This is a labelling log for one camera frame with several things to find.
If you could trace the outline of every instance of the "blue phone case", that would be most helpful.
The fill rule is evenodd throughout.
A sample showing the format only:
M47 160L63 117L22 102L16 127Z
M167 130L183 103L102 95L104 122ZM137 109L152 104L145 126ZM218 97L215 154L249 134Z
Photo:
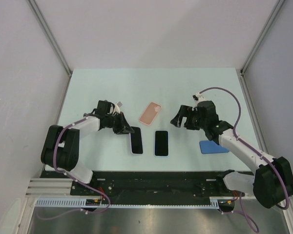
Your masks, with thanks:
M219 154L219 153L228 153L229 150L217 145L214 141L211 140L202 140L200 141L200 148L202 154Z

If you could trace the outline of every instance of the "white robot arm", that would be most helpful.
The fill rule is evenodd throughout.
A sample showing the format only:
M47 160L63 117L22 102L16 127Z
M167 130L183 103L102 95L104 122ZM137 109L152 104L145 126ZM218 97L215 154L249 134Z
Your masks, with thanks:
M293 195L293 175L289 162L284 157L274 158L247 143L236 132L235 127L219 120L214 103L206 100L202 92L193 95L196 101L194 107L181 105L178 114L170 123L181 127L182 119L186 117L184 127L189 130L203 129L208 140L230 150L253 172L254 175L245 175L233 170L222 173L226 188L255 195L259 203L266 208Z
M56 171L69 174L85 184L90 183L93 172L79 160L79 141L90 133L103 128L112 128L115 134L133 133L133 129L120 111L120 106L121 103L113 104L100 100L96 109L89 114L84 114L84 119L79 120L76 124L66 126L66 131L59 141L59 135L64 127L50 126L42 150L42 163L53 168L56 164Z

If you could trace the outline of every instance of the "smartphone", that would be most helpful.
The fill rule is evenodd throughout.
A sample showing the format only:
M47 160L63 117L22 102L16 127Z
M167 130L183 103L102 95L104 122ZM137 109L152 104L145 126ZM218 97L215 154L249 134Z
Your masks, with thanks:
M147 126L150 126L151 123L154 121L155 117L160 112L160 110L161 106L159 104L151 102L141 115L139 121Z
M155 156L168 156L168 132L155 132Z
M137 127L131 128L135 131L134 133L130 133L131 152L134 155L141 155L143 153L141 129Z

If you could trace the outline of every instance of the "black smartphone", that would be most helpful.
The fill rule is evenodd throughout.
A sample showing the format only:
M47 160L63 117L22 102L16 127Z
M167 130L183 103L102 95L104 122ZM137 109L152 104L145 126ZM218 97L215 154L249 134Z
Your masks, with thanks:
M134 155L141 155L143 153L141 129L138 127L131 127L135 132L130 133L131 152Z
M155 156L168 156L168 132L155 132Z

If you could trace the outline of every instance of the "pink phone case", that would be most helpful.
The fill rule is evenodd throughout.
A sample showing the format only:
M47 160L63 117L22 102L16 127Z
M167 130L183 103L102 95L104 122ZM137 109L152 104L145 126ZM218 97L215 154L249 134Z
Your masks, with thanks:
M161 106L159 104L151 102L141 115L139 121L147 126L150 126L151 123L154 121L155 117L160 112L160 110Z

